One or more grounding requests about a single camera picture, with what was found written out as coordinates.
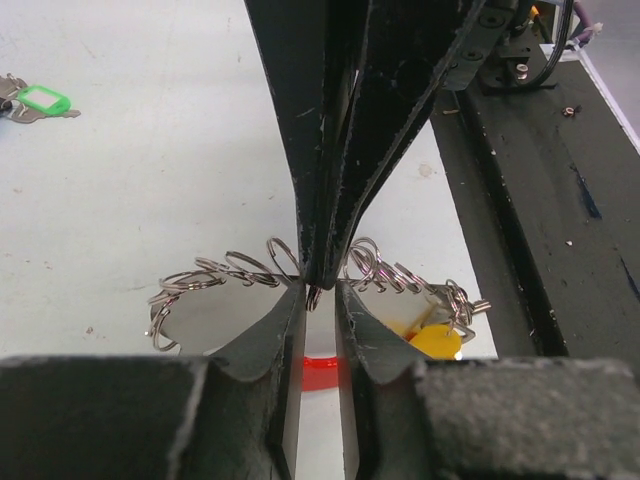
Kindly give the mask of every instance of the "bunch of keys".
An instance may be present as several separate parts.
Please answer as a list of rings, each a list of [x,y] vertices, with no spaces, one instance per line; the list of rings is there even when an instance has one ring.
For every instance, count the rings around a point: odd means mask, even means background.
[[[278,263],[276,248],[288,257],[288,271]],[[275,271],[248,255],[229,251],[226,264],[197,258],[196,270],[161,280],[162,291],[149,301],[151,325],[146,334],[153,346],[168,351],[179,345],[181,354],[202,355],[262,318],[282,288],[300,273],[297,259],[282,240],[270,238],[267,250]],[[242,268],[239,261],[254,271]],[[349,274],[349,265],[355,265],[359,278]],[[387,263],[367,237],[352,243],[343,278],[378,320],[432,358],[457,358],[462,345],[475,337],[470,328],[472,317],[490,308],[485,300],[470,302],[453,280],[433,285],[399,263]],[[247,301],[243,287],[254,287],[251,301]],[[323,296],[317,309],[309,313],[315,320],[308,322],[308,331],[326,336],[322,324],[325,329],[333,324],[333,295]],[[161,337],[169,342],[162,345]]]
[[[47,117],[75,118],[79,110],[71,109],[69,98],[39,85],[29,86],[10,73],[0,75],[0,112],[9,111],[7,118],[16,123],[33,123]],[[12,102],[18,105],[12,108]]]

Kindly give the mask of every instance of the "red object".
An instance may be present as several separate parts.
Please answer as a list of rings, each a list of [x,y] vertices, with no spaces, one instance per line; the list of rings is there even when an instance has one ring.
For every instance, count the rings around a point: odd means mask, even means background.
[[[338,358],[304,357],[302,391],[315,392],[338,386]]]

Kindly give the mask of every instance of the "bolt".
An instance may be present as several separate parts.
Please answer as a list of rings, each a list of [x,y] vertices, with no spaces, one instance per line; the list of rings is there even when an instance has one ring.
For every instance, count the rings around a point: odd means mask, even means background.
[[[529,67],[527,67],[524,63],[519,63],[516,65],[516,78],[518,80],[526,80],[529,75]]]

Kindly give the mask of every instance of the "green key tag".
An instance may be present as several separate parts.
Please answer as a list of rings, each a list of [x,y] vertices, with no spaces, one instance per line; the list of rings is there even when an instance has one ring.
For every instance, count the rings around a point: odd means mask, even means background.
[[[20,90],[16,100],[45,115],[62,115],[71,108],[71,100],[53,90],[33,85]]]

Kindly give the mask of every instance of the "white tabletop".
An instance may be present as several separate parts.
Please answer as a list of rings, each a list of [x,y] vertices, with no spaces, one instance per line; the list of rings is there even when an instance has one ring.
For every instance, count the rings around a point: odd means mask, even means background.
[[[154,353],[145,301],[159,277],[229,249],[266,260],[271,235],[295,245],[293,189],[244,4],[4,7],[0,74],[65,94],[82,115],[0,118],[0,355]],[[359,234],[480,298],[430,125]],[[494,356],[484,316],[474,329],[465,357]],[[305,394],[298,478],[342,478],[338,407],[336,391]]]

